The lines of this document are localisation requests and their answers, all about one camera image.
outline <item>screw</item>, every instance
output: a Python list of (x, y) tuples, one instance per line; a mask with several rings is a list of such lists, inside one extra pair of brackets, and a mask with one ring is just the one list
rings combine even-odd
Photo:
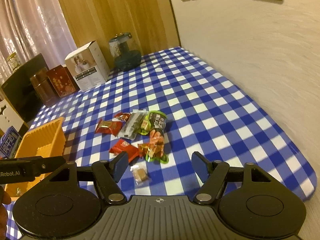
[(211, 199), (211, 196), (209, 194), (202, 193), (202, 194), (198, 194), (196, 196), (196, 199), (201, 202), (204, 202), (204, 201), (209, 201)]
[(108, 197), (111, 201), (121, 201), (124, 199), (124, 196), (122, 194), (119, 194), (119, 193), (114, 193), (114, 194), (111, 194), (109, 195)]

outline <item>lace curtain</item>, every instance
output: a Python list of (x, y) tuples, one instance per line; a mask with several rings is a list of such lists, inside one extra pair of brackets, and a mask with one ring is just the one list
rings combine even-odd
[(12, 74), (7, 57), (22, 63), (42, 53), (49, 68), (76, 49), (58, 0), (0, 0), (0, 85)]

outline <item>finger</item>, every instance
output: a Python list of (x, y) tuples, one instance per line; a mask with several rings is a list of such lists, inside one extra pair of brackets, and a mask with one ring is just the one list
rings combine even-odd
[(8, 213), (3, 205), (0, 205), (0, 240), (6, 238)]
[(2, 198), (2, 203), (3, 204), (6, 204), (6, 205), (9, 205), (11, 203), (11, 197), (10, 195), (4, 191), (4, 194), (3, 194), (3, 198)]

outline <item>product box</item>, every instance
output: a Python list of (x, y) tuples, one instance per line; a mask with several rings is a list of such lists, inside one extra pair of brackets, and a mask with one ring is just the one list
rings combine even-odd
[(13, 126), (10, 126), (0, 141), (0, 159), (14, 158), (22, 138)]
[(65, 62), (82, 92), (108, 80), (110, 69), (96, 41), (71, 52)]
[(61, 98), (71, 95), (79, 90), (78, 85), (66, 66), (64, 67), (59, 65), (49, 70), (47, 72), (47, 76)]

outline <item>wooden door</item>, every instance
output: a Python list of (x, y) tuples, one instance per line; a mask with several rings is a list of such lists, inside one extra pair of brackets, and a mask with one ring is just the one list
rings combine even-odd
[(108, 41), (131, 32), (142, 54), (180, 45), (169, 0), (59, 0), (78, 47), (97, 40), (110, 67)]

